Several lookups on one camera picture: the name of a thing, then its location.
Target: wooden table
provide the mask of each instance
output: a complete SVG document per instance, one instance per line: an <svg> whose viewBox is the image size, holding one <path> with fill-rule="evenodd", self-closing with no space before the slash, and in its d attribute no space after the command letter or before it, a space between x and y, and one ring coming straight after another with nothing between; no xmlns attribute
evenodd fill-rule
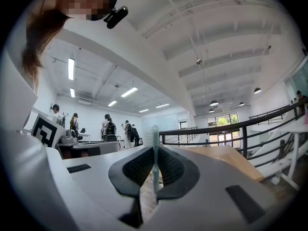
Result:
<svg viewBox="0 0 308 231"><path fill-rule="evenodd" d="M174 146L164 145L171 149ZM236 167L244 174L256 181L263 180L263 175L240 153L233 149L230 145L211 146L211 147L176 147L179 149L187 150L201 155L210 156L222 161L225 161L232 166ZM162 176L159 172L159 180L162 181Z"/></svg>

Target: white ceiling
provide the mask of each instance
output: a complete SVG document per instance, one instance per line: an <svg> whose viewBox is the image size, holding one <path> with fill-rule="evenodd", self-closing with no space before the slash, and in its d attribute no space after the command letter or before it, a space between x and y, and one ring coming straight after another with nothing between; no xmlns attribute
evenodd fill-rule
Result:
<svg viewBox="0 0 308 231"><path fill-rule="evenodd" d="M239 102L249 105L254 88L269 88L277 81L267 76L262 83L260 77L275 74L279 63L285 61L281 56L288 56L288 48L283 47L286 37L282 37L293 27L277 0L118 0L120 6L128 7L125 20L186 85L197 116L207 115L214 99L231 110L239 108ZM76 60L73 82L67 78L69 57ZM156 111L156 106L165 103L176 106L169 97L125 71L125 66L115 66L59 39L51 42L44 61L60 95L69 95L74 87L78 97L104 107L116 100L114 109L131 113ZM133 86L139 88L136 93L120 97Z"/></svg>
<svg viewBox="0 0 308 231"><path fill-rule="evenodd" d="M178 72L197 116L214 99L232 103L231 110L249 105L289 20L277 0L118 0L123 5L127 20Z"/></svg>
<svg viewBox="0 0 308 231"><path fill-rule="evenodd" d="M74 81L68 79L68 59L75 59ZM139 111L149 109L157 112L157 106L169 103L168 107L177 106L144 81L133 76L121 67L60 39L53 39L42 57L44 67L59 95L70 96L70 88L75 89L76 98L118 111L140 114ZM121 95L137 87L138 90L129 96Z"/></svg>

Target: white wall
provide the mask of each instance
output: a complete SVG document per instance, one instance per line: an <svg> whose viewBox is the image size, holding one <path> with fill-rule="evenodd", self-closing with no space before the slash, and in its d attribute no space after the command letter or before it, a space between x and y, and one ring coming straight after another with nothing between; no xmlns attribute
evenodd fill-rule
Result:
<svg viewBox="0 0 308 231"><path fill-rule="evenodd" d="M56 103L57 93L52 86L48 71L44 68L39 72L38 83L38 99L33 107L45 114L52 115L50 107L51 104L54 105Z"/></svg>
<svg viewBox="0 0 308 231"><path fill-rule="evenodd" d="M102 108L93 107L90 105L84 105L78 103L78 99L61 97L58 96L56 103L60 106L61 114L68 113L68 117L66 118L65 128L69 128L69 121L72 118L73 113L78 114L78 122L79 122L79 131L82 128L86 129L86 133L91 134L91 141L100 141L102 139L101 136L101 123L104 121L105 114L109 114L112 118L112 121L115 123L117 128L117 135L121 135L121 139L124 139L124 130L121 127L122 123L125 123L126 120L130 122L130 124L135 124L136 129L139 133L139 136L142 137L142 129L141 129L141 117L136 115L127 115L121 114L119 112L113 112L110 110L104 110Z"/></svg>
<svg viewBox="0 0 308 231"><path fill-rule="evenodd" d="M290 104L285 83L283 81L263 92L251 102L251 115L256 116Z"/></svg>
<svg viewBox="0 0 308 231"><path fill-rule="evenodd" d="M50 107L56 103L57 93L48 77L48 71L44 68L40 69L38 78L38 99L33 105L28 122L24 127L26 130L33 128L38 113L41 113L50 120L52 120L53 116L53 111Z"/></svg>
<svg viewBox="0 0 308 231"><path fill-rule="evenodd" d="M144 114L142 127L148 128L157 125L160 131L179 129L178 123L186 121L187 127L195 127L194 116L182 107L162 109L159 112Z"/></svg>

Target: floor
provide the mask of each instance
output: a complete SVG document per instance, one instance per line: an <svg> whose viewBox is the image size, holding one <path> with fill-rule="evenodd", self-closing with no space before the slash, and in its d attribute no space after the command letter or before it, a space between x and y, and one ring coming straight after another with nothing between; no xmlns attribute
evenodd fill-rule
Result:
<svg viewBox="0 0 308 231"><path fill-rule="evenodd" d="M289 168L283 170L285 175L288 174ZM293 181L301 186L308 173L308 156L303 156L297 161ZM284 179L281 178L278 185L271 183L271 178L262 180L260 183L266 186L275 196L278 202L283 202L296 195L296 190L291 187ZM157 207L156 196L153 192L152 177L148 177L141 187L140 202L143 222L147 222L155 208Z"/></svg>
<svg viewBox="0 0 308 231"><path fill-rule="evenodd" d="M289 167L282 171L285 175L288 175ZM302 186L308 174L308 156L303 156L297 161L293 181ZM284 179L280 179L278 185L274 185L271 183L271 177L264 179L261 183L266 186L275 196L279 202L285 201L289 198L292 198L296 195L297 191L290 186Z"/></svg>

